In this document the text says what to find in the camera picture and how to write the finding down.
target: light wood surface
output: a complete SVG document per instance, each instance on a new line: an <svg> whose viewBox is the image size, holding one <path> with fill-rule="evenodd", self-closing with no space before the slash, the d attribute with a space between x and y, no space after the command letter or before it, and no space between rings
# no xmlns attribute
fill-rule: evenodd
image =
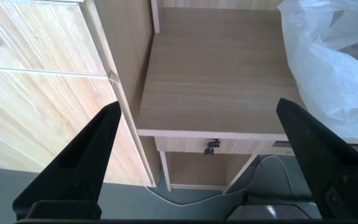
<svg viewBox="0 0 358 224"><path fill-rule="evenodd" d="M225 194L234 183L236 183L237 179L244 173L244 171L251 165L251 163L255 160L258 154L253 155L242 155L242 156L230 156L227 157L227 165L226 165L226 181L227 186L223 189L223 193Z"/></svg>
<svg viewBox="0 0 358 224"><path fill-rule="evenodd" d="M149 1L95 1L119 81L135 123L153 37Z"/></svg>
<svg viewBox="0 0 358 224"><path fill-rule="evenodd" d="M106 104L107 77L0 72L0 139L45 167ZM152 185L121 119L105 181Z"/></svg>
<svg viewBox="0 0 358 224"><path fill-rule="evenodd" d="M0 1L0 67L106 75L73 2Z"/></svg>
<svg viewBox="0 0 358 224"><path fill-rule="evenodd" d="M159 34L162 30L160 26L160 21L163 20L163 0L150 0L150 3L152 5L154 32L156 34Z"/></svg>
<svg viewBox="0 0 358 224"><path fill-rule="evenodd" d="M87 24L114 77L113 88L121 104L138 154L152 186L156 186L160 159L152 144L144 148L136 131L140 101L153 35L149 1L86 1L81 5Z"/></svg>
<svg viewBox="0 0 358 224"><path fill-rule="evenodd" d="M275 112L279 99L303 103L287 66L279 12L166 8L164 16L139 133L284 135Z"/></svg>
<svg viewBox="0 0 358 224"><path fill-rule="evenodd" d="M169 178L169 170L170 170L170 166L168 166L168 164L171 164L171 155L167 154L165 155L165 152L160 152L160 157L161 157L161 165L162 165L162 172L164 173L164 177L165 177L165 184L167 185L167 190L170 192L171 191L171 181Z"/></svg>
<svg viewBox="0 0 358 224"><path fill-rule="evenodd" d="M208 187L226 186L226 159L224 154L204 156L201 153L165 152L171 157L169 178L171 184Z"/></svg>
<svg viewBox="0 0 358 224"><path fill-rule="evenodd" d="M158 178L160 176L160 156L157 152L157 147L153 137L140 137L140 142L142 143L142 148L145 156L144 166L150 169L150 175L152 182L154 182L153 187L156 187L158 183Z"/></svg>
<svg viewBox="0 0 358 224"><path fill-rule="evenodd" d="M209 142L214 139L205 138L172 138L155 137L158 151L167 152L198 152L204 153ZM262 149L266 149L274 141L260 140L241 140L241 139L220 139L220 147L214 148L214 153L218 154L253 154Z"/></svg>
<svg viewBox="0 0 358 224"><path fill-rule="evenodd" d="M43 167L0 140L0 169L40 172Z"/></svg>
<svg viewBox="0 0 358 224"><path fill-rule="evenodd" d="M164 7L277 10L283 0L163 0Z"/></svg>
<svg viewBox="0 0 358 224"><path fill-rule="evenodd" d="M250 163L251 155L160 152L167 160L171 188L224 190Z"/></svg>

